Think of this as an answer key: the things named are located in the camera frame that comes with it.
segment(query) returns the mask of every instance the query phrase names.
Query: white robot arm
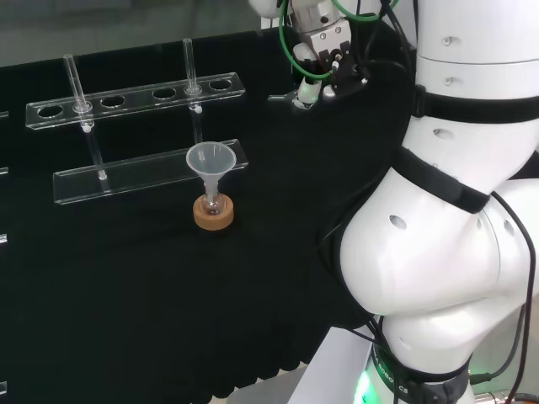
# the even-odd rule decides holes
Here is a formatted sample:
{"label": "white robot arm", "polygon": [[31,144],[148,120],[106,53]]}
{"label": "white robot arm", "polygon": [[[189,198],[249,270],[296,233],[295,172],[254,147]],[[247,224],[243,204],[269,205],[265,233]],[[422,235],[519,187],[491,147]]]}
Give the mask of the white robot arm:
{"label": "white robot arm", "polygon": [[[273,3],[249,1],[261,11]],[[319,54],[313,35],[327,27],[317,18],[332,0],[302,3],[312,25],[296,19],[306,21],[304,42]],[[465,193],[498,192],[536,246],[539,180],[507,180],[539,143],[538,16],[537,0],[419,0],[416,84],[432,108],[411,118],[403,141],[431,183],[439,175]],[[463,209],[412,177],[390,168],[347,225],[340,263],[355,299],[385,317],[383,335],[398,362],[442,377],[425,382],[434,389],[443,375],[456,379],[484,337],[526,302],[532,257],[498,200]],[[531,287],[538,293],[539,280]],[[414,404],[400,380],[389,388],[374,356],[368,372],[379,402],[393,402],[398,386],[398,398]],[[470,386],[465,390],[459,404],[474,402]]]}
{"label": "white robot arm", "polygon": [[[249,0],[253,9],[262,17],[277,18],[280,8],[275,0]],[[296,60],[307,70],[313,68],[316,73],[334,73],[334,83],[328,84],[323,96],[332,100],[337,96],[351,93],[365,86],[363,77],[355,70],[355,59],[352,55],[352,33],[349,22],[339,13],[332,0],[295,0],[286,1],[288,13],[293,13],[294,27],[302,42],[293,54]],[[322,83],[306,77],[297,91],[293,104],[302,109],[311,108],[317,101]]]}

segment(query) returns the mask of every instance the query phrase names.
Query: screw hole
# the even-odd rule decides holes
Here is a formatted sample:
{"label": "screw hole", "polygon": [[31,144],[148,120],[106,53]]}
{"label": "screw hole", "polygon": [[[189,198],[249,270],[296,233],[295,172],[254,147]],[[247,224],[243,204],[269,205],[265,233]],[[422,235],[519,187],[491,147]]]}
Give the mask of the screw hole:
{"label": "screw hole", "polygon": [[395,216],[395,215],[389,216],[389,221],[392,223],[392,225],[397,227],[397,229],[400,229],[400,230],[407,229],[406,222],[398,216]]}
{"label": "screw hole", "polygon": [[505,231],[507,231],[510,234],[510,236],[515,235],[515,229],[513,229],[513,225],[511,225],[509,221],[504,221],[504,228],[505,228]]}
{"label": "screw hole", "polygon": [[432,133],[438,139],[442,139],[443,141],[450,141],[451,139],[453,139],[453,137],[455,137],[452,132],[445,129],[434,129]]}

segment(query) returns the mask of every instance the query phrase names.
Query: test tube rack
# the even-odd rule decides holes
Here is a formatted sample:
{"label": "test tube rack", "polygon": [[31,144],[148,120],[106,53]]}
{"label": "test tube rack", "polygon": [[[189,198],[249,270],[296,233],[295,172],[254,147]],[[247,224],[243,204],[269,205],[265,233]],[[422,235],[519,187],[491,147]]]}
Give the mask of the test tube rack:
{"label": "test tube rack", "polygon": [[[185,80],[92,94],[84,94],[73,56],[64,56],[73,96],[27,104],[26,126],[32,130],[44,130],[80,124],[93,166],[54,173],[55,203],[71,204],[197,178],[185,161],[189,148],[118,162],[103,162],[94,129],[95,120],[187,105],[193,122],[195,143],[202,142],[201,104],[239,97],[245,93],[245,88],[234,72],[197,79],[191,39],[184,40],[184,56],[187,70]],[[236,153],[234,170],[248,165],[239,140],[222,143]]]}

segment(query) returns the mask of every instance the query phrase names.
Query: black table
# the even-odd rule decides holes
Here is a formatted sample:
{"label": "black table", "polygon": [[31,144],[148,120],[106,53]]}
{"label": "black table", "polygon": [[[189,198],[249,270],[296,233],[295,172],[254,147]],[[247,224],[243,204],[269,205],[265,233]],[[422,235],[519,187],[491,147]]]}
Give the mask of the black table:
{"label": "black table", "polygon": [[[62,61],[0,70],[10,404],[206,403],[309,362],[330,325],[355,320],[314,234],[387,165],[409,86],[384,71],[364,92],[301,114],[266,102],[293,88],[274,30],[194,45],[199,76],[237,72],[247,89],[205,106],[205,140],[238,138],[250,161],[221,181],[236,220],[217,233],[192,219],[200,180],[54,205],[52,174],[91,164],[85,140],[76,125],[27,130],[24,107],[70,94]],[[388,36],[383,50],[398,56],[398,43]],[[78,68],[87,93],[173,81],[184,77],[182,45],[81,56]],[[98,121],[96,133],[105,161],[193,144],[186,108]]]}

